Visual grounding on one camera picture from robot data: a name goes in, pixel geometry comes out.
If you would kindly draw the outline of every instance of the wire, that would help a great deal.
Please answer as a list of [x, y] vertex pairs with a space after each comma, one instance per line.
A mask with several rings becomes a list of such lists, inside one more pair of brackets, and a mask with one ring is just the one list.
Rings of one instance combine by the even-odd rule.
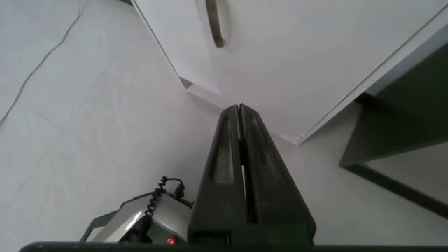
[[56, 50], [56, 48], [58, 48], [60, 45], [62, 45], [62, 43], [65, 41], [65, 39], [67, 38], [67, 35], [69, 35], [69, 32], [71, 30], [71, 28], [76, 24], [76, 22], [79, 20], [79, 18], [81, 17], [81, 15], [84, 12], [85, 7], [87, 7], [87, 2], [84, 5], [83, 9], [81, 10], [79, 8], [79, 0], [78, 0], [78, 17], [76, 17], [75, 21], [73, 21], [73, 23], [70, 25], [69, 29], [65, 32], [64, 38], [62, 38], [61, 42], [59, 42], [50, 52], [48, 52], [45, 57], [41, 60], [41, 62], [39, 62], [39, 64], [36, 66], [36, 68], [28, 75], [28, 77], [25, 79], [25, 81], [22, 84], [22, 87], [20, 87], [20, 90], [17, 94], [17, 96], [14, 99], [14, 102], [11, 104], [11, 106], [9, 107], [8, 111], [6, 112], [6, 114], [3, 116], [3, 118], [0, 121], [0, 127], [3, 126], [3, 123], [5, 122], [6, 118], [8, 117], [9, 113], [11, 112], [11, 110], [13, 110], [13, 107], [15, 106], [15, 104], [17, 103], [20, 95], [23, 92], [23, 89], [25, 88], [25, 85], [27, 84], [28, 80], [31, 78], [31, 76], [33, 76], [33, 74], [37, 71], [37, 69], [39, 69], [39, 67], [41, 67], [41, 65], [47, 60], [47, 57], [50, 56], [50, 54]]
[[145, 216], [143, 217], [143, 220], [141, 222], [140, 230], [139, 230], [139, 241], [140, 242], [147, 242], [151, 243], [151, 238], [146, 235], [146, 233], [149, 230], [149, 227], [151, 226], [151, 223], [153, 222], [153, 215], [154, 210], [157, 204], [159, 203], [159, 197], [162, 195], [162, 193], [166, 193], [167, 190], [164, 188], [164, 186], [167, 184], [168, 181], [178, 181], [180, 184], [177, 186], [177, 189], [174, 193], [174, 198], [177, 200], [181, 199], [183, 197], [183, 190], [185, 189], [185, 186], [181, 179], [179, 178], [167, 178], [166, 176], [163, 176], [162, 179], [160, 179], [160, 183], [158, 184], [159, 187], [154, 189], [154, 191], [151, 193], [151, 199], [149, 200], [148, 206], [146, 206], [147, 210], [145, 211]]

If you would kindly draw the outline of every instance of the white cabinet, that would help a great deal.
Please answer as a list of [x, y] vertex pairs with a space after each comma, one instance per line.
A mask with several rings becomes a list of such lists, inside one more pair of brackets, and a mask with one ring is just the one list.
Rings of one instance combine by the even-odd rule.
[[225, 103], [253, 107], [271, 132], [294, 141], [328, 121], [354, 91], [369, 88], [362, 83], [397, 53], [410, 54], [400, 50], [415, 37], [431, 36], [425, 29], [448, 3], [217, 0], [220, 48], [205, 0], [172, 1], [137, 2], [178, 74]]
[[194, 0], [135, 0], [177, 74], [219, 94]]

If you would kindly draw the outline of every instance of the red led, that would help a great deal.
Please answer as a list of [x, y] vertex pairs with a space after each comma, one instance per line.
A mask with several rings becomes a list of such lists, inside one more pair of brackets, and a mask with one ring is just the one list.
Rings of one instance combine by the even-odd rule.
[[175, 245], [176, 244], [176, 240], [173, 237], [171, 237], [171, 238], [168, 238], [167, 243], [169, 245]]

